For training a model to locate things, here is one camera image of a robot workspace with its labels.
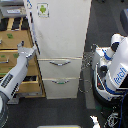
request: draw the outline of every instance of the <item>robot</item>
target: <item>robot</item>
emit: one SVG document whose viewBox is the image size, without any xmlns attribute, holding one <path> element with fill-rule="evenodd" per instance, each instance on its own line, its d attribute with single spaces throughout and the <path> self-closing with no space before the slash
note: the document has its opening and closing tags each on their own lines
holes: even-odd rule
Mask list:
<svg viewBox="0 0 128 128">
<path fill-rule="evenodd" d="M 24 48 L 24 42 L 18 44 L 19 57 L 17 64 L 0 81 L 0 128 L 3 127 L 8 118 L 7 102 L 11 100 L 18 87 L 26 77 L 28 71 L 28 62 L 35 53 L 36 47 Z"/>
<path fill-rule="evenodd" d="M 122 10 L 120 21 L 128 34 L 128 10 Z M 110 47 L 97 47 L 94 53 L 93 92 L 104 105 L 114 106 L 128 90 L 128 37 L 114 34 Z"/>
</svg>

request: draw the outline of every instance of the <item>drawer handle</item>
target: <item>drawer handle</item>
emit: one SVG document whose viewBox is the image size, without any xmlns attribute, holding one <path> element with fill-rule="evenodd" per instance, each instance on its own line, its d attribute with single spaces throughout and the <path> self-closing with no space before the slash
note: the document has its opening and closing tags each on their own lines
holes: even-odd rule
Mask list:
<svg viewBox="0 0 128 128">
<path fill-rule="evenodd" d="M 69 81 L 68 80 L 65 80 L 65 81 L 52 81 L 52 82 L 54 82 L 54 83 L 56 83 L 56 84 L 66 84 L 66 83 L 68 83 Z"/>
<path fill-rule="evenodd" d="M 4 64 L 4 63 L 8 63 L 8 62 L 9 62 L 9 59 L 7 59 L 7 61 L 0 62 L 0 64 Z"/>
<path fill-rule="evenodd" d="M 49 63 L 54 64 L 54 65 L 57 65 L 57 66 L 64 66 L 66 64 L 71 63 L 71 61 L 66 61 L 66 62 L 63 62 L 63 63 L 57 63 L 55 61 L 50 61 Z"/>
</svg>

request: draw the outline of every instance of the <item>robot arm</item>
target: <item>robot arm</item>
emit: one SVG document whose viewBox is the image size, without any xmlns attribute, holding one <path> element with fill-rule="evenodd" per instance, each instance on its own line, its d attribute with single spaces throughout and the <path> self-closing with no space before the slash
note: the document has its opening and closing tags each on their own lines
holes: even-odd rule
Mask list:
<svg viewBox="0 0 128 128">
<path fill-rule="evenodd" d="M 18 87 L 26 77 L 28 61 L 33 58 L 36 48 L 22 47 L 24 42 L 18 44 L 19 57 L 17 65 L 10 70 L 0 81 L 0 128 L 7 120 L 7 102 L 13 98 Z"/>
</svg>

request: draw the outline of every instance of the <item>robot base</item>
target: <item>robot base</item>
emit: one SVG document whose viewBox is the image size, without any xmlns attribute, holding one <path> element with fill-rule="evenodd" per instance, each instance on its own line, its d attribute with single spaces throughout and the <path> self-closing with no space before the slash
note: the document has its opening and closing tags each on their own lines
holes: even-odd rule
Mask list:
<svg viewBox="0 0 128 128">
<path fill-rule="evenodd" d="M 96 89 L 96 85 L 98 84 L 95 83 L 95 76 L 94 76 L 94 71 L 91 69 L 91 79 L 92 79 L 92 89 L 93 89 L 93 95 L 95 97 L 95 99 L 103 106 L 105 107 L 113 107 L 113 106 L 117 106 L 120 102 L 119 99 L 112 99 L 111 101 L 106 100 L 105 98 L 103 98 L 97 91 Z"/>
</svg>

